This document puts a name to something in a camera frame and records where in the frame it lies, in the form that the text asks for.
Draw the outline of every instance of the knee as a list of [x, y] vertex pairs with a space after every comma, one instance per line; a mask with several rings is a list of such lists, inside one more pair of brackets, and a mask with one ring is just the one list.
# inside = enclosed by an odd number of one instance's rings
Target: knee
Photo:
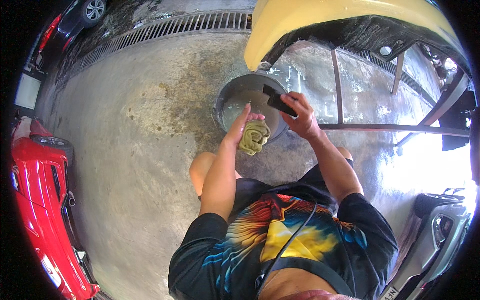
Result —
[[344, 147], [337, 147], [337, 149], [340, 151], [343, 157], [353, 160], [352, 154], [347, 149]]
[[213, 161], [215, 160], [216, 155], [211, 152], [202, 152], [197, 155], [190, 165], [189, 172], [196, 172], [198, 170], [209, 169], [212, 165]]

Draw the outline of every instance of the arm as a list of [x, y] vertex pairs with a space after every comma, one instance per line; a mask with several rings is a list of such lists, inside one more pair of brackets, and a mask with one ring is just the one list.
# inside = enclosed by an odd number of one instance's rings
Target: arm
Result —
[[298, 114], [298, 118], [294, 120], [290, 115], [280, 112], [283, 120], [312, 146], [325, 185], [337, 202], [340, 204], [345, 197], [352, 193], [363, 194], [363, 188], [353, 168], [328, 140], [325, 132], [318, 127], [313, 109], [308, 104], [305, 95], [290, 92], [282, 95], [281, 99]]
[[264, 115], [250, 113], [250, 104], [233, 122], [223, 139], [218, 154], [208, 170], [202, 189], [200, 215], [215, 213], [225, 220], [232, 211], [235, 200], [235, 153], [243, 135], [245, 124], [249, 120], [263, 120]]

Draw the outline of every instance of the red car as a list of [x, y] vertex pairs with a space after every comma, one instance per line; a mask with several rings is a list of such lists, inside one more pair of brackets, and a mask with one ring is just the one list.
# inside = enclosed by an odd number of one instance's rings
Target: red car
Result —
[[51, 281], [66, 299], [91, 299], [99, 291], [86, 252], [74, 234], [67, 166], [73, 146], [37, 120], [22, 117], [12, 132], [14, 198], [28, 238]]

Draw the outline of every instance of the yellow fender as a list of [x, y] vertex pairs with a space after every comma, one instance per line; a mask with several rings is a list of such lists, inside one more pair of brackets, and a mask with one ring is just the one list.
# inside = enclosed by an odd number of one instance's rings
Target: yellow fender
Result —
[[366, 15], [428, 28], [465, 57], [445, 16], [426, 0], [258, 0], [243, 57], [251, 71], [265, 69], [268, 64], [261, 65], [264, 57], [285, 34], [311, 24]]

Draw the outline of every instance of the license plate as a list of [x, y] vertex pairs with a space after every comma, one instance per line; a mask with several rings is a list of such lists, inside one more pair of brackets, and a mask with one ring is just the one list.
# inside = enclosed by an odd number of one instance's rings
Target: license plate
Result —
[[398, 296], [398, 291], [394, 287], [390, 287], [385, 295], [383, 296], [382, 300], [393, 300]]

